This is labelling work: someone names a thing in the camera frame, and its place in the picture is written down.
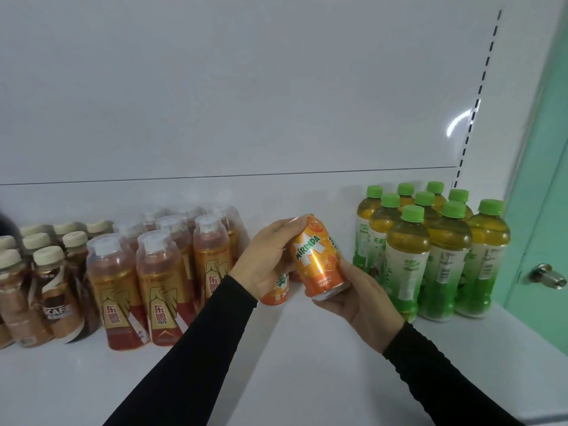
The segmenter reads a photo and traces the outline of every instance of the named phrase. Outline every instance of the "person's left hand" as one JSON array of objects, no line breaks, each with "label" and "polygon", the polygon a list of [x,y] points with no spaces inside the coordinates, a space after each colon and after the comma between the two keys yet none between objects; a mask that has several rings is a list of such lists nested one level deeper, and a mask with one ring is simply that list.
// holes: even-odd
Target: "person's left hand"
[{"label": "person's left hand", "polygon": [[229,275],[255,299],[268,294],[286,272],[295,269],[286,244],[306,228],[307,217],[273,222],[254,236]]}]

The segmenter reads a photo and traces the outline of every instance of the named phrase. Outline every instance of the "person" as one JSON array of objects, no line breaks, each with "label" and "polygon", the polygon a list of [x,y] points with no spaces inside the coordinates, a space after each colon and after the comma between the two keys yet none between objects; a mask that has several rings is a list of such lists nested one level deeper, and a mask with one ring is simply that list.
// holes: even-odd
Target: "person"
[{"label": "person", "polygon": [[[171,350],[112,413],[105,426],[206,425],[246,323],[280,275],[292,269],[286,245],[306,217],[279,220],[260,230],[209,302]],[[465,378],[436,346],[406,322],[387,293],[341,259],[351,286],[314,303],[343,317],[408,384],[434,423],[521,425]]]}]

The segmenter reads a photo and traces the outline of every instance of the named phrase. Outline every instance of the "metal door handle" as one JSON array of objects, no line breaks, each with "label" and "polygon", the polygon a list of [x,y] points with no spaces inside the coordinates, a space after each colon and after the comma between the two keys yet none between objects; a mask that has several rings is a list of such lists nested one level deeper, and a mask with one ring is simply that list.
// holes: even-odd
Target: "metal door handle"
[{"label": "metal door handle", "polygon": [[558,272],[553,271],[552,266],[546,263],[533,267],[529,272],[529,279],[556,290],[564,288],[566,285],[566,279]]}]

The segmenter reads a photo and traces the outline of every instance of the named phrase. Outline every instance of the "green tea bottle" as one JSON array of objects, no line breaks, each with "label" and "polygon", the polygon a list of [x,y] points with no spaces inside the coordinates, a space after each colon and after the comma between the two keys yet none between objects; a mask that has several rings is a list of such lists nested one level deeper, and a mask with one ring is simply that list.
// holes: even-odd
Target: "green tea bottle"
[{"label": "green tea bottle", "polygon": [[464,203],[447,201],[442,216],[428,229],[432,248],[418,297],[418,313],[428,320],[445,322],[454,313],[459,279],[472,247],[472,231],[464,216]]},{"label": "green tea bottle", "polygon": [[444,183],[439,180],[431,180],[426,185],[426,191],[434,194],[434,205],[432,206],[436,212],[440,212],[444,203],[446,203],[446,198],[442,196],[444,192]]},{"label": "green tea bottle", "polygon": [[353,264],[360,269],[365,269],[367,261],[367,238],[369,237],[369,218],[375,209],[380,208],[380,197],[383,195],[383,187],[369,185],[367,198],[359,203],[357,208],[357,222],[355,232],[355,253]]},{"label": "green tea bottle", "polygon": [[419,191],[416,193],[414,203],[421,208],[424,208],[424,227],[428,228],[433,222],[438,221],[440,215],[434,210],[433,205],[436,203],[436,196],[428,191]]},{"label": "green tea bottle", "polygon": [[456,297],[456,312],[466,317],[483,317],[491,306],[501,257],[511,242],[502,212],[501,200],[484,199],[479,203],[479,214],[467,221],[472,230],[472,250],[466,256]]},{"label": "green tea bottle", "polygon": [[450,190],[450,194],[448,195],[449,201],[460,201],[461,203],[465,204],[465,218],[464,221],[469,220],[473,217],[473,211],[471,208],[466,205],[466,202],[469,200],[469,191],[461,190],[460,188],[452,188]]},{"label": "green tea bottle", "polygon": [[430,234],[422,220],[424,208],[407,205],[401,221],[387,233],[387,247],[380,283],[395,308],[408,322],[418,312],[418,292],[430,255]]},{"label": "green tea bottle", "polygon": [[369,220],[369,248],[365,272],[379,282],[379,273],[385,259],[387,233],[401,221],[398,205],[401,198],[397,193],[386,193],[381,197],[383,206],[377,209]]},{"label": "green tea bottle", "polygon": [[401,182],[396,189],[396,192],[401,197],[401,204],[398,209],[402,212],[402,209],[408,204],[414,204],[414,199],[412,195],[414,194],[414,184],[410,182]]}]

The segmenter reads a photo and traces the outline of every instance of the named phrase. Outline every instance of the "black sleeve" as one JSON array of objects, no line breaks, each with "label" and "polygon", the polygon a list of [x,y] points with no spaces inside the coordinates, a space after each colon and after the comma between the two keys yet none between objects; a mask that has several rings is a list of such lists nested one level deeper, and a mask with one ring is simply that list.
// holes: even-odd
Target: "black sleeve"
[{"label": "black sleeve", "polygon": [[205,426],[256,304],[237,281],[225,276],[182,338],[105,426]]},{"label": "black sleeve", "polygon": [[404,324],[384,356],[437,426],[522,425],[465,378],[411,324]]}]

